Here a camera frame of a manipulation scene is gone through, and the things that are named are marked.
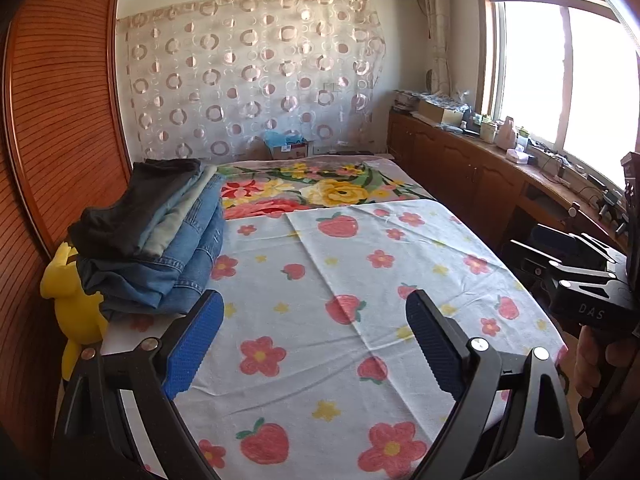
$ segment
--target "window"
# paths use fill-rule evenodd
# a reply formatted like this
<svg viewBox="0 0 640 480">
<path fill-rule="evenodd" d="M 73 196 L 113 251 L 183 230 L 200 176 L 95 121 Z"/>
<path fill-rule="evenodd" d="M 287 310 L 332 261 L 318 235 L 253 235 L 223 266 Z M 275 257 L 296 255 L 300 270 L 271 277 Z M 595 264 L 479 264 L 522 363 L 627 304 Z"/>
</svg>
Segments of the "window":
<svg viewBox="0 0 640 480">
<path fill-rule="evenodd" d="M 625 29 L 604 0 L 491 1 L 488 111 L 623 188 L 620 159 L 635 150 L 640 114 L 638 56 Z"/>
</svg>

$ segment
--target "floral bedsheet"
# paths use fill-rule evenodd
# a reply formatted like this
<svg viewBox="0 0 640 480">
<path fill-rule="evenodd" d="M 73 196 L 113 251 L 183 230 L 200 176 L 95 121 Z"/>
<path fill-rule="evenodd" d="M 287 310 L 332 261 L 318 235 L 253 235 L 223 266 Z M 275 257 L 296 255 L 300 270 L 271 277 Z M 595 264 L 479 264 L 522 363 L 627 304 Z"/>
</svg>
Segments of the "floral bedsheet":
<svg viewBox="0 0 640 480">
<path fill-rule="evenodd" d="M 415 288 L 499 351 L 566 351 L 514 275 L 435 200 L 229 220 L 208 288 L 224 298 L 224 321 L 175 405 L 222 480 L 407 478 L 454 403 L 407 325 Z M 102 352 L 131 350 L 172 319 L 142 317 L 110 323 Z M 163 476 L 124 403 L 143 460 Z"/>
<path fill-rule="evenodd" d="M 321 155 L 220 166 L 225 218 L 271 216 L 297 210 L 432 198 L 386 158 Z"/>
</svg>

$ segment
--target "finger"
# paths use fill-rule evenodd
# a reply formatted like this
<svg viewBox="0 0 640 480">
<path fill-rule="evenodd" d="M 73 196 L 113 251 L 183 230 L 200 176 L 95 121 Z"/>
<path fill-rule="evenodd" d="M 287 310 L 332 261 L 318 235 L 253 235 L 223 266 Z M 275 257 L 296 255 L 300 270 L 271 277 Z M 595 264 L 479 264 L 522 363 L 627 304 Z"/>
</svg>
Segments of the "finger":
<svg viewBox="0 0 640 480">
<path fill-rule="evenodd" d="M 636 354 L 636 348 L 638 348 L 638 340 L 635 338 L 611 343 L 605 351 L 607 362 L 617 368 L 626 368 L 631 364 L 631 359 Z"/>
<path fill-rule="evenodd" d="M 636 356 L 625 382 L 609 405 L 609 413 L 620 413 L 640 399 L 640 356 Z"/>
<path fill-rule="evenodd" d="M 600 356 L 600 348 L 593 336 L 593 330 L 588 326 L 583 326 L 580 330 L 580 338 L 578 339 L 577 360 L 580 358 L 588 362 L 588 364 L 597 366 Z"/>
<path fill-rule="evenodd" d="M 575 377 L 579 378 L 591 388 L 597 388 L 600 384 L 600 370 L 597 366 L 591 366 L 587 361 L 575 362 Z"/>
<path fill-rule="evenodd" d="M 581 397 L 589 399 L 589 397 L 591 397 L 591 395 L 593 394 L 593 388 L 591 388 L 585 381 L 583 381 L 582 378 L 574 377 L 574 386 L 575 391 L 578 392 L 578 395 L 580 395 Z"/>
</svg>

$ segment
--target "folded clothes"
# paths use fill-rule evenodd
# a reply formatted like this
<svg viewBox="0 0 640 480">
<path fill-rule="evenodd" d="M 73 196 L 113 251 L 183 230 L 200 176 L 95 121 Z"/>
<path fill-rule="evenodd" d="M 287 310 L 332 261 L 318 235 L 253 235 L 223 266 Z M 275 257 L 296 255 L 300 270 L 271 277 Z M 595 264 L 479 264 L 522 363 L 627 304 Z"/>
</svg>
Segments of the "folded clothes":
<svg viewBox="0 0 640 480">
<path fill-rule="evenodd" d="M 204 166 L 202 174 L 198 181 L 191 186 L 178 203 L 169 209 L 169 211 L 158 222 L 146 239 L 142 253 L 147 256 L 160 256 L 169 246 L 171 240 L 175 238 L 184 217 L 187 216 L 189 209 L 202 193 L 207 182 L 216 174 L 217 166 Z"/>
<path fill-rule="evenodd" d="M 203 295 L 209 278 L 213 262 L 222 249 L 223 227 L 225 224 L 225 210 L 222 202 L 218 204 L 211 222 L 205 229 L 200 243 L 196 247 L 191 260 L 184 267 L 184 270 L 174 288 L 162 298 L 162 301 L 154 311 L 148 306 L 136 303 L 135 301 L 120 300 L 106 296 L 100 304 L 100 311 L 106 319 L 116 312 L 127 312 L 129 314 L 186 314 L 191 307 Z"/>
<path fill-rule="evenodd" d="M 195 158 L 136 162 L 129 186 L 107 208 L 89 207 L 69 226 L 71 241 L 85 258 L 122 259 L 140 252 L 164 214 L 199 179 Z"/>
<path fill-rule="evenodd" d="M 161 256 L 140 254 L 129 260 L 78 258 L 78 274 L 87 294 L 135 301 L 157 308 L 193 257 L 218 208 L 225 177 L 216 174 L 202 190 Z"/>
</svg>

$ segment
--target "sheer curtain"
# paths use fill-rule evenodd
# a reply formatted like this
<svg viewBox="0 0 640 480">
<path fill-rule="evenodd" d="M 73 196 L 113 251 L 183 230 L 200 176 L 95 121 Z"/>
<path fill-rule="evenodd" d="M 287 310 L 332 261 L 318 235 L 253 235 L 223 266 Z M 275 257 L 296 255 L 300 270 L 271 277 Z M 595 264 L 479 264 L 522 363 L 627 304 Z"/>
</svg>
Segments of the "sheer curtain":
<svg viewBox="0 0 640 480">
<path fill-rule="evenodd" d="M 449 0 L 425 0 L 429 17 L 431 89 L 450 95 L 451 79 L 447 49 L 449 47 Z"/>
<path fill-rule="evenodd" d="M 124 18 L 118 38 L 145 158 L 251 158 L 265 130 L 372 140 L 386 47 L 369 0 L 200 0 Z"/>
</svg>

